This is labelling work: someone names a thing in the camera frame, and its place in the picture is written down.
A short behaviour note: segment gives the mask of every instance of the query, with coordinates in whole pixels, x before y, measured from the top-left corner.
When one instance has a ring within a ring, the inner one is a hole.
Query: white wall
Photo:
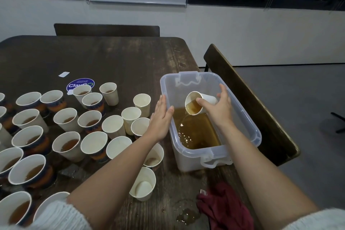
[[[199,66],[211,43],[233,65],[345,62],[345,12],[0,0],[0,40],[55,35],[54,23],[158,25],[183,38]]]

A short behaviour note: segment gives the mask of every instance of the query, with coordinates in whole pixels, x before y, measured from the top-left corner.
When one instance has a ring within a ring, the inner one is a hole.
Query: wooden table
[[[93,92],[99,92],[100,85],[105,82],[115,82],[119,104],[108,107],[103,119],[120,115],[124,108],[134,106],[133,97],[139,93],[151,96],[152,112],[161,94],[159,80],[163,75],[199,71],[185,41],[176,37],[17,36],[0,43],[0,65],[1,92],[12,102],[32,91],[43,94],[58,89],[66,93],[68,83],[78,78],[93,79]],[[64,71],[70,73],[58,77]],[[79,115],[85,112],[73,95],[65,95],[65,98],[68,106],[77,109]],[[46,122],[52,141],[64,132],[54,125],[52,115]],[[198,213],[195,197],[200,189],[223,180],[248,207],[256,228],[261,228],[233,165],[182,173],[175,162],[170,136],[160,143],[165,157],[155,171],[157,184],[152,197],[147,202],[139,202],[128,195],[114,218],[112,229],[209,229],[205,215],[188,226],[177,221],[177,217],[187,208]],[[47,159],[58,170],[58,179],[46,190],[30,192],[38,203],[59,191],[72,192],[103,166],[89,157],[78,164],[56,153],[50,153]],[[0,198],[21,187],[5,184],[2,189]]]

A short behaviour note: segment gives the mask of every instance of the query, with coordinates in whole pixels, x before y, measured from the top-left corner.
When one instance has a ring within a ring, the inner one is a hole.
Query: chair backrest
[[[258,149],[275,165],[281,165],[299,156],[300,149],[250,90],[222,53],[211,44],[204,60],[212,72],[219,75],[242,104],[259,128],[262,142]]]
[[[57,36],[151,36],[159,37],[159,26],[54,24]]]

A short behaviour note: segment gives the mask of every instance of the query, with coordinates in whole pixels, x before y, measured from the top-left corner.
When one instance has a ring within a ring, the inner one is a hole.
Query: plastic storage container
[[[185,99],[192,91],[198,91],[206,95],[217,96],[220,93],[219,84],[226,86],[233,107],[232,116],[237,128],[258,147],[261,143],[261,133],[246,110],[239,103],[235,95],[227,87],[217,74],[211,72],[179,72],[166,74],[160,79],[162,94],[166,95],[167,107],[185,107]],[[184,147],[179,139],[174,120],[170,124],[170,136],[177,167],[180,171],[188,172],[200,170],[205,167],[215,168],[218,165],[232,164],[231,157],[226,149],[225,139],[217,126],[211,120],[222,145],[201,149],[189,149]]]

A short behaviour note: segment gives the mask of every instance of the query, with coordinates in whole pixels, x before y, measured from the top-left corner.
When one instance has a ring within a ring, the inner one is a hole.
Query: maroon towel
[[[236,196],[235,191],[225,182],[218,183],[207,191],[198,194],[197,207],[208,216],[211,230],[253,230],[254,221],[249,210]]]

